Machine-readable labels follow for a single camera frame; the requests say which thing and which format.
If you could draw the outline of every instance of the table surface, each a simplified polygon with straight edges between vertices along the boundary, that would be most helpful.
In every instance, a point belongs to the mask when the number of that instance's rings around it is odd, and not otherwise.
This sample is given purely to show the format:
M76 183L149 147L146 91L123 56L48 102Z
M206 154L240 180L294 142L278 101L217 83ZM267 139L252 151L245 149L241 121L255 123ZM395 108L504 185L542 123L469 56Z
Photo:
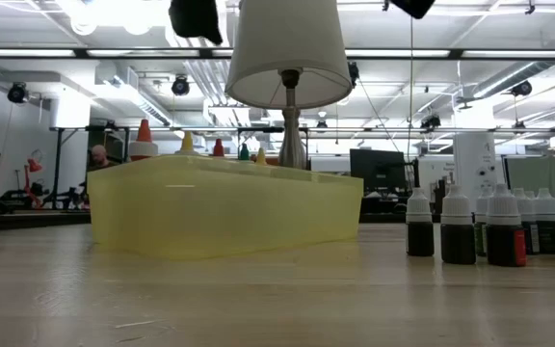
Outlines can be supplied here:
M0 231L0 346L555 347L555 256L448 265L404 242L403 226L365 225L176 262L101 251L89 226Z

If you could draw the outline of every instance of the lamp shade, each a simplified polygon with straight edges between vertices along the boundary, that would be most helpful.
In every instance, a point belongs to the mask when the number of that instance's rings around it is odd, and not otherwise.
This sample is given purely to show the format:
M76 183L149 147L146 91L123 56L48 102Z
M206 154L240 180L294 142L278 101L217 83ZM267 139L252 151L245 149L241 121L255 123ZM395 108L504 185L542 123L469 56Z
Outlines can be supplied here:
M284 109L280 73L297 69L296 106L316 108L351 92L336 0L244 1L226 93L265 109Z

